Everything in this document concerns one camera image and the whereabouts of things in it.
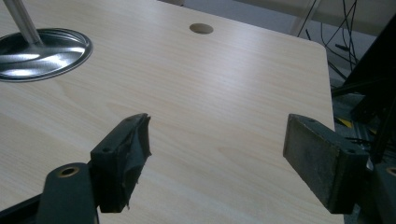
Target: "round metal plate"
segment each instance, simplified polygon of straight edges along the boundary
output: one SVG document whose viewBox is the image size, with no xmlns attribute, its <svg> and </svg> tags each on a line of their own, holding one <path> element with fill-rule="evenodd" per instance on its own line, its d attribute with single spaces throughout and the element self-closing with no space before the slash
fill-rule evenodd
<svg viewBox="0 0 396 224">
<path fill-rule="evenodd" d="M 0 38 L 0 81 L 26 82 L 59 76 L 84 63 L 91 40 L 65 29 L 38 29 L 41 43 L 29 45 L 21 33 Z"/>
</svg>

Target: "floor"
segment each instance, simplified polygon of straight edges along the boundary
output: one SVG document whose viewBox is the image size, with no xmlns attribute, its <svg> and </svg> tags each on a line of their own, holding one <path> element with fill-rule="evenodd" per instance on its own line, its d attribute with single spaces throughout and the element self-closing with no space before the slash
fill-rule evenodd
<svg viewBox="0 0 396 224">
<path fill-rule="evenodd" d="M 163 0 L 163 1 L 176 1 L 183 2 L 183 0 Z M 233 0 L 184 0 L 184 7 L 191 8 L 194 10 L 202 11 L 205 13 L 217 15 L 223 18 L 227 18 L 234 21 L 241 21 L 255 26 L 260 26 L 265 29 L 277 31 L 283 34 L 288 34 L 290 28 L 295 20 L 294 16 L 272 11 L 266 8 L 254 7 L 252 5 L 243 4 Z M 351 65 L 349 62 L 336 56 L 335 53 L 348 58 L 348 51 L 343 51 L 335 46 L 335 44 L 344 45 L 343 35 L 341 30 L 336 33 L 338 27 L 331 26 L 328 24 L 320 24 L 317 21 L 311 21 L 307 26 L 307 32 L 303 32 L 300 38 L 311 39 L 312 41 L 318 42 L 324 46 L 324 41 L 328 41 L 334 38 L 328 44 L 327 55 L 328 61 L 334 64 L 335 68 L 338 69 L 346 77 L 351 71 Z M 349 36 L 346 32 L 346 40 L 349 40 Z M 355 46 L 355 55 L 360 59 L 368 48 L 375 41 L 376 36 L 366 35 L 362 33 L 352 32 L 352 39 Z M 344 79 L 339 76 L 333 69 L 329 67 L 329 76 L 332 87 L 341 86 Z M 348 117 L 348 111 L 359 102 L 361 97 L 359 95 L 352 95 L 348 97 L 338 97 L 333 99 L 333 110 L 334 115 Z M 337 133 L 344 137 L 356 137 L 353 130 L 346 128 L 343 125 L 335 124 L 335 130 Z M 345 216 L 345 224 L 357 223 L 357 215 L 359 213 L 359 207 L 356 207 L 354 213 L 350 216 Z"/>
</svg>

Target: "wooden table top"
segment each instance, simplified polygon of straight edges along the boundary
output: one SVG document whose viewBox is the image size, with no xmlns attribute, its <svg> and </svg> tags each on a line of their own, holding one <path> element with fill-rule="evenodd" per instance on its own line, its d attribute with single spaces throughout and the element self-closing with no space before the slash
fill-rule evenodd
<svg viewBox="0 0 396 224">
<path fill-rule="evenodd" d="M 282 157 L 289 113 L 333 128 L 322 46 L 153 0 L 25 5 L 37 28 L 82 32 L 93 53 L 59 77 L 0 83 L 0 210 L 145 112 L 153 155 L 131 210 L 101 223 L 342 223 Z M 18 32 L 3 2 L 0 28 Z"/>
</svg>

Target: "metal pole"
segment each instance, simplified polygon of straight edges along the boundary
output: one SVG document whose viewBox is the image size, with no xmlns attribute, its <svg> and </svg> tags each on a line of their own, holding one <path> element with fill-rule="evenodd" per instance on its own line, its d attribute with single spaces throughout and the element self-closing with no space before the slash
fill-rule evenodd
<svg viewBox="0 0 396 224">
<path fill-rule="evenodd" d="M 15 23 L 17 23 L 17 26 L 26 42 L 29 44 L 41 42 L 40 36 L 38 35 L 22 0 L 4 0 L 4 3 L 6 4 Z"/>
</svg>

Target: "shiny silver base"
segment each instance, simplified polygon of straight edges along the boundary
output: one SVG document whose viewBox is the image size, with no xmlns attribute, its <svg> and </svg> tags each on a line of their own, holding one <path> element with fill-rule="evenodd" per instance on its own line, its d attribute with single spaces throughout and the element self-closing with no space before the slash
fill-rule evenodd
<svg viewBox="0 0 396 224">
<path fill-rule="evenodd" d="M 65 29 L 38 29 L 41 42 L 28 44 L 21 33 L 0 38 L 0 81 L 27 82 L 66 73 L 92 53 L 91 40 Z"/>
</svg>

